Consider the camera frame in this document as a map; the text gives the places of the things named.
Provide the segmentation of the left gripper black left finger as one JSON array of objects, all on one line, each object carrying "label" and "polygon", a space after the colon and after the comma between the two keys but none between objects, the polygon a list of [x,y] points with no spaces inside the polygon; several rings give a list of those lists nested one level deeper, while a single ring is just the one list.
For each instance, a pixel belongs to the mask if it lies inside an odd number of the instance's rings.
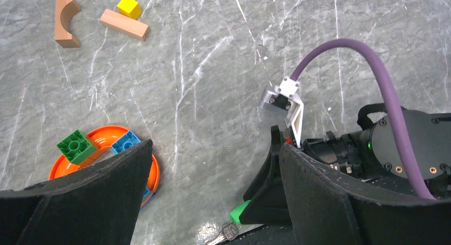
[{"label": "left gripper black left finger", "polygon": [[129,244],[152,151],[145,140],[63,177],[1,191],[1,244]]}]

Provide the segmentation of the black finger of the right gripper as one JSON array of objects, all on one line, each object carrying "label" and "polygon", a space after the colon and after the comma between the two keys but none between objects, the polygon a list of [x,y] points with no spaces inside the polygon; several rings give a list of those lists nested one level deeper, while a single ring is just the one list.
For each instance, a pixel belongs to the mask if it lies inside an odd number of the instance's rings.
[{"label": "black finger of the right gripper", "polygon": [[239,216],[241,224],[292,225],[279,164],[284,143],[279,127],[272,126],[266,160],[243,195],[247,206]]}]

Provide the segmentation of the silver key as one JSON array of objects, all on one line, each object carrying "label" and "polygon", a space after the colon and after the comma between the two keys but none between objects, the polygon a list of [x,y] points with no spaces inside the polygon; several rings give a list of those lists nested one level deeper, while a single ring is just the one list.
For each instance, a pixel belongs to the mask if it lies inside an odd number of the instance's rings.
[{"label": "silver key", "polygon": [[223,244],[236,239],[240,234],[241,227],[241,224],[233,222],[225,223],[219,234],[213,240],[206,242],[206,245]]}]

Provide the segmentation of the green key tag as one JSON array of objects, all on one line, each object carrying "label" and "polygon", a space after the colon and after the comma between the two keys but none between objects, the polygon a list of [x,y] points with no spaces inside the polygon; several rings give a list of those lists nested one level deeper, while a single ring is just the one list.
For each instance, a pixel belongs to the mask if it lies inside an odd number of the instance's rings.
[{"label": "green key tag", "polygon": [[243,213],[243,211],[245,210],[245,208],[248,206],[249,203],[250,203],[250,200],[246,200],[242,204],[240,204],[239,206],[235,207],[234,209],[232,209],[230,211],[229,219],[232,223],[241,224],[240,216]]}]

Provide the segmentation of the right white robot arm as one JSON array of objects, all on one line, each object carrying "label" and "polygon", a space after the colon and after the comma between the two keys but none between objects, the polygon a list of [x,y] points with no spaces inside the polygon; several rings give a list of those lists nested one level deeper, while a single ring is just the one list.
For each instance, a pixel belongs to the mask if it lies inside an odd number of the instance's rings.
[{"label": "right white robot arm", "polygon": [[[450,114],[429,114],[403,108],[416,164],[429,192],[436,198],[450,196]],[[373,122],[370,114],[386,113],[383,103],[363,106],[357,116],[360,130],[324,138],[305,139],[298,150],[314,160],[357,180],[408,181],[388,116]],[[266,160],[244,193],[244,202],[230,212],[235,224],[290,225],[291,219],[281,179],[279,156],[284,144],[295,145],[292,133],[271,128]]]}]

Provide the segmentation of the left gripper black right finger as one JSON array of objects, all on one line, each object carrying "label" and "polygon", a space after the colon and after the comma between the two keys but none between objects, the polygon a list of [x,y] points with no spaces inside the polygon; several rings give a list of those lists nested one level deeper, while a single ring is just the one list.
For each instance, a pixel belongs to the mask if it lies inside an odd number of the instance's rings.
[{"label": "left gripper black right finger", "polygon": [[280,170],[298,244],[450,244],[448,199],[373,186],[287,143]]}]

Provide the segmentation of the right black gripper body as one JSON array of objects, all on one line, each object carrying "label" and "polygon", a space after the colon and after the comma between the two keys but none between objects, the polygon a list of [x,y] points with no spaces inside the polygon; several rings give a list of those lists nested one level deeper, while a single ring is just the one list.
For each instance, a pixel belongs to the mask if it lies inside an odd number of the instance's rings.
[{"label": "right black gripper body", "polygon": [[357,131],[337,137],[333,132],[326,132],[322,138],[308,138],[297,143],[293,131],[286,129],[281,133],[281,141],[293,145],[316,161],[328,165],[356,179],[369,179],[369,161],[364,156],[368,148],[365,140],[370,130]]}]

